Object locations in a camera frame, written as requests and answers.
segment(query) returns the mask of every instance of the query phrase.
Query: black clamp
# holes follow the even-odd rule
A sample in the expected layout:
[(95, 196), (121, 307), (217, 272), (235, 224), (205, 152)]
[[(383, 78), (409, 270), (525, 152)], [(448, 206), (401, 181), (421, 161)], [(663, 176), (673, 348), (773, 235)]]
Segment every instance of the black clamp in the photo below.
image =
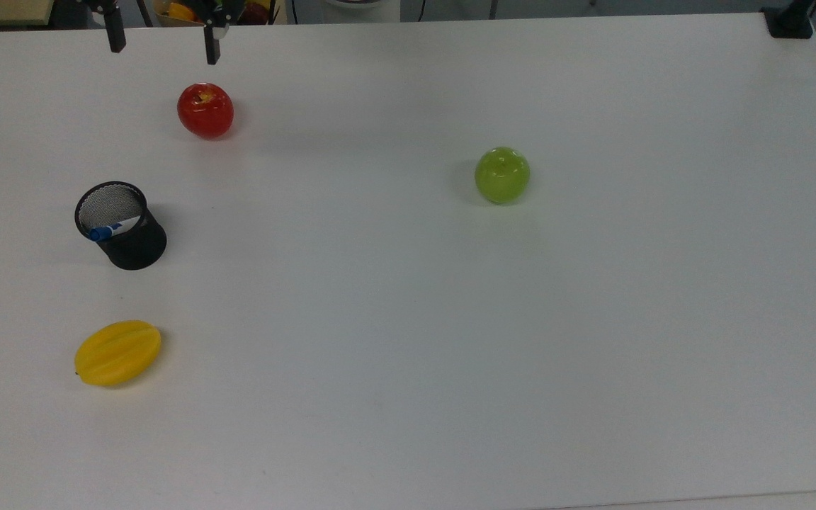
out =
[(77, 2), (90, 7), (90, 10), (94, 13), (103, 14), (103, 19), (106, 22), (106, 36), (109, 38), (109, 48), (113, 50), (113, 54), (122, 51), (125, 45), (124, 25), (117, 0), (77, 0)]
[(220, 39), (237, 23), (244, 10), (245, 0), (179, 0), (197, 14), (203, 22), (203, 39), (207, 46), (207, 64), (220, 60)]

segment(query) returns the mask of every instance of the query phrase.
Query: white table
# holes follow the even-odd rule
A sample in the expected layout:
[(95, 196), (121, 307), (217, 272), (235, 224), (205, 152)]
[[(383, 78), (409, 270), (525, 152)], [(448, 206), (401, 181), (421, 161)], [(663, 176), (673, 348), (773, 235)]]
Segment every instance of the white table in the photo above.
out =
[[(816, 491), (816, 38), (760, 14), (0, 33), (0, 508)], [(213, 81), (233, 132), (175, 114)], [(486, 203), (476, 158), (533, 167)], [(72, 224), (147, 194), (126, 272)], [(111, 322), (165, 336), (88, 387)]]

